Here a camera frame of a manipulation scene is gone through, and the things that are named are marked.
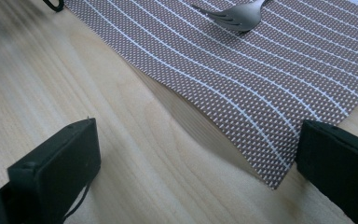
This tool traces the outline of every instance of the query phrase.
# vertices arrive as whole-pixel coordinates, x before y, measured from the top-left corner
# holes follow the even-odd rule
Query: wood grain
[[[197,109],[68,10],[0,0],[0,186],[10,164],[87,116],[103,167],[66,223],[351,223],[296,167],[266,187]],[[358,135],[358,107],[341,127]]]

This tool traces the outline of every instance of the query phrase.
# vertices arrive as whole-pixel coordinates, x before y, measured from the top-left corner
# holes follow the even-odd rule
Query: wooden table
[[[351,223],[296,166],[266,187],[197,109],[67,9],[0,0],[0,187],[10,164],[86,117],[103,166],[66,223]],[[340,126],[358,135],[358,106]]]

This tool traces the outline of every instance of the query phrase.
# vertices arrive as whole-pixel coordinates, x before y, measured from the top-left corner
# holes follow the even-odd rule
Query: striped placemat
[[[203,111],[276,189],[303,119],[338,124],[358,104],[358,4],[269,0],[241,34],[190,4],[239,0],[66,0],[106,44]]]

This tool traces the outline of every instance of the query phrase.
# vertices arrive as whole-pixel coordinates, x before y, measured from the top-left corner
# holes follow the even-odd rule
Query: fork
[[[268,0],[255,0],[228,8],[221,12],[212,12],[191,5],[202,14],[206,14],[217,24],[234,31],[250,31],[261,22],[261,7]]]

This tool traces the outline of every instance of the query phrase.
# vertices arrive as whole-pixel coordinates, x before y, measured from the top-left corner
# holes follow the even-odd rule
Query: black rectangular object
[[[358,137],[338,127],[304,120],[298,171],[358,223]]]
[[[12,190],[31,199],[25,223],[60,223],[97,175],[101,155],[95,119],[72,123],[11,165]]]

